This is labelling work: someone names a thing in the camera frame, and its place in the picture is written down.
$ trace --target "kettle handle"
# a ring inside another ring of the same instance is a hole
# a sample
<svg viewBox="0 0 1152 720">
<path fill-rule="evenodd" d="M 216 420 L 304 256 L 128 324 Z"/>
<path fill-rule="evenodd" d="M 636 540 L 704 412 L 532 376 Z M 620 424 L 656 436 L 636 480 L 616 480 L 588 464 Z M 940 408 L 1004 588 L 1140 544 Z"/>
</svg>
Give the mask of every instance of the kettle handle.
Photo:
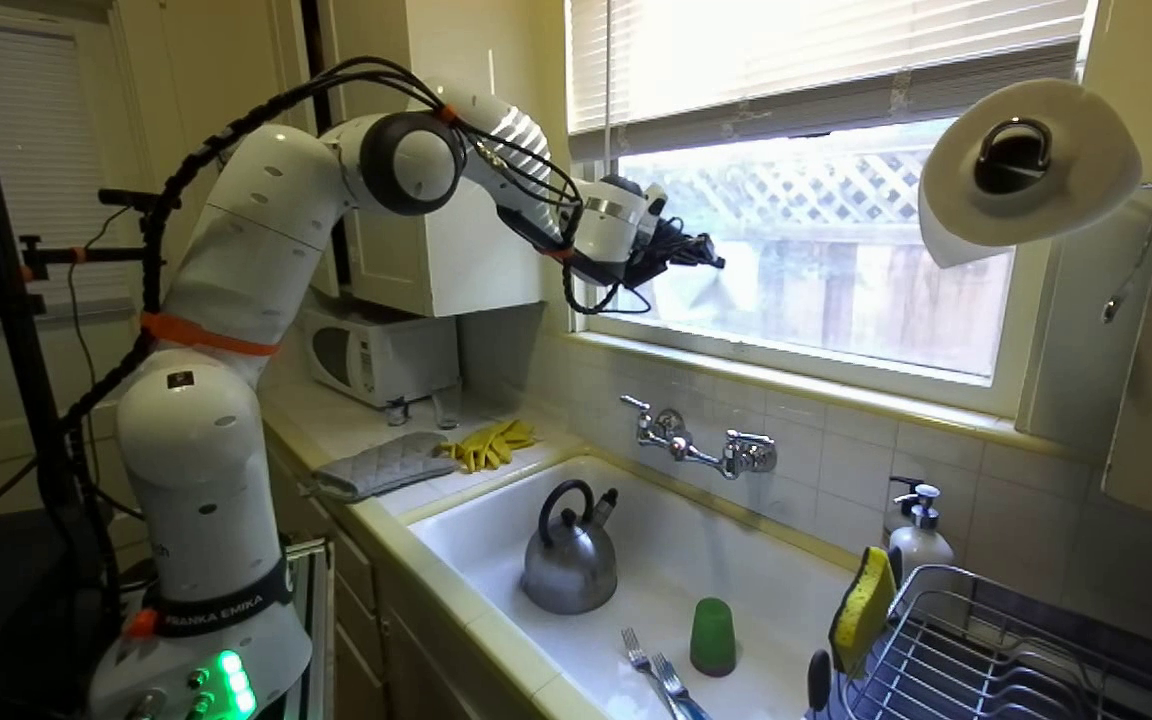
<svg viewBox="0 0 1152 720">
<path fill-rule="evenodd" d="M 564 484 L 556 484 L 556 488 L 544 496 L 540 520 L 536 520 L 536 532 L 540 532 L 540 544 L 544 544 L 544 548 L 552 548 L 548 512 L 552 512 L 552 504 L 556 504 L 560 496 L 568 496 L 568 492 L 580 492 L 580 500 L 584 500 L 584 512 L 580 512 L 580 516 L 588 516 L 588 508 L 592 508 L 592 488 L 588 488 L 584 480 L 564 480 Z"/>
</svg>

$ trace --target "black stand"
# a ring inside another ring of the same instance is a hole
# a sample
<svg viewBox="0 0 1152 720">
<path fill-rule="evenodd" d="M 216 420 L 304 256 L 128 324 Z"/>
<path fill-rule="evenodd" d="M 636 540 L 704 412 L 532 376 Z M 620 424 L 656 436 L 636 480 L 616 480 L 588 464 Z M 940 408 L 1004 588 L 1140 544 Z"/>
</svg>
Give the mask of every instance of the black stand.
<svg viewBox="0 0 1152 720">
<path fill-rule="evenodd" d="M 0 520 L 0 716 L 76 708 L 116 624 L 108 532 L 84 496 L 84 456 L 56 416 L 36 312 L 0 188 L 0 328 L 44 504 L 36 516 Z"/>
</svg>

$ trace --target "dish soap bottle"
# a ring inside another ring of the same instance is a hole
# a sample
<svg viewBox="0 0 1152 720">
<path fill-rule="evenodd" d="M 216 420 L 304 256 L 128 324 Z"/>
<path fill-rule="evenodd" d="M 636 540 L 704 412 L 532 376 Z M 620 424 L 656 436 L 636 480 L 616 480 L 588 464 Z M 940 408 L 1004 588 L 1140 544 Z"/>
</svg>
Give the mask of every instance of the dish soap bottle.
<svg viewBox="0 0 1152 720">
<path fill-rule="evenodd" d="M 952 544 L 940 536 L 940 488 L 908 476 L 892 476 L 892 484 L 908 484 L 908 492 L 896 496 L 908 524 L 888 536 L 892 572 L 896 584 L 904 584 L 924 564 L 952 564 Z"/>
</svg>

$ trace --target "faucet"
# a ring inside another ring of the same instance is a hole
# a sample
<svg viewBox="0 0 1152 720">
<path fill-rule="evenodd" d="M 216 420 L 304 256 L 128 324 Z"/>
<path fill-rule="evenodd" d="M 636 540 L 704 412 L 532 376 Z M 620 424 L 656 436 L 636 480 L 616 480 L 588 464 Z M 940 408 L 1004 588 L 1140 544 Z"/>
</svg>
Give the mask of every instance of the faucet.
<svg viewBox="0 0 1152 720">
<path fill-rule="evenodd" d="M 724 480 L 736 480 L 740 472 L 772 472 L 776 468 L 776 440 L 760 432 L 728 428 L 728 440 L 720 452 L 704 452 L 692 444 L 688 420 L 676 408 L 652 408 L 648 400 L 620 396 L 620 404 L 640 412 L 640 444 L 664 448 L 672 460 L 700 460 L 716 468 Z"/>
</svg>

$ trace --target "paper towel roll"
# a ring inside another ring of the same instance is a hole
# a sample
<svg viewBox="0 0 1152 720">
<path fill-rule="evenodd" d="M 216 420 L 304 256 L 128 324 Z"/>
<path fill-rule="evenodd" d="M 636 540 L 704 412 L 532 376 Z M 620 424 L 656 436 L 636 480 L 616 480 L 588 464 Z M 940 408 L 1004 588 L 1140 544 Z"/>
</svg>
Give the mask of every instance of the paper towel roll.
<svg viewBox="0 0 1152 720">
<path fill-rule="evenodd" d="M 1072 80 L 1024 80 L 972 104 L 920 176 L 920 232 L 940 268 L 1060 240 L 1140 184 L 1124 120 Z"/>
</svg>

